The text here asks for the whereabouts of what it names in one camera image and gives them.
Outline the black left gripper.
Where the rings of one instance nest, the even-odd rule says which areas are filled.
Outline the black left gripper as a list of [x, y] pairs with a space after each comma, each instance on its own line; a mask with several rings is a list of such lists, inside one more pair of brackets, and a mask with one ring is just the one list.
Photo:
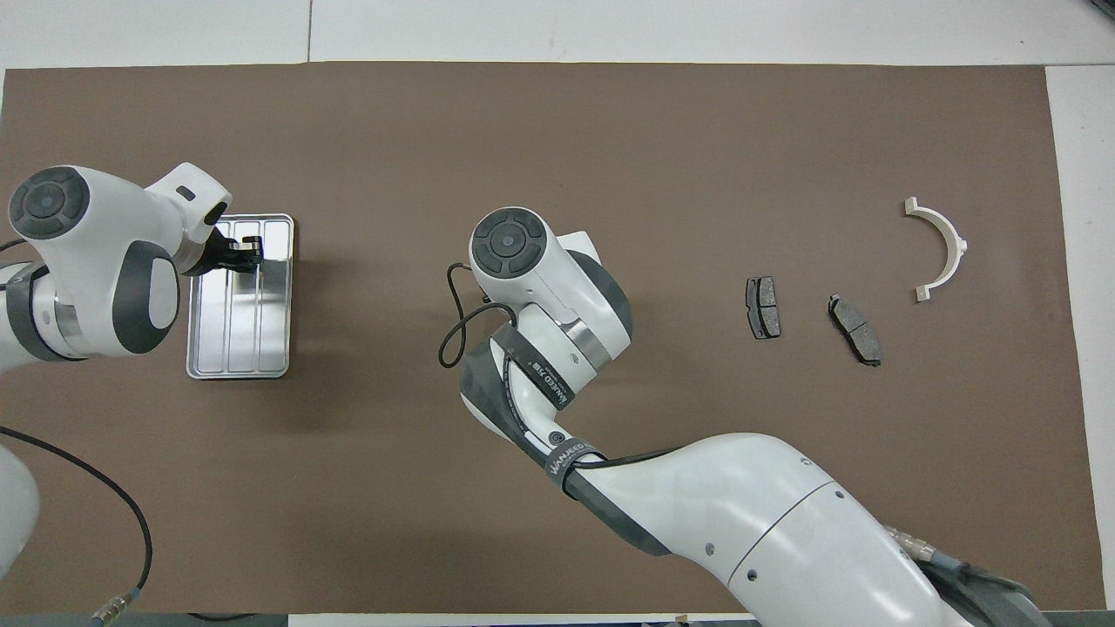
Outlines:
[[262, 261], [262, 237], [252, 235], [243, 239], [227, 238], [220, 229], [213, 226], [198, 262], [188, 267], [185, 274], [206, 274], [212, 270], [227, 269], [232, 273], [254, 273]]

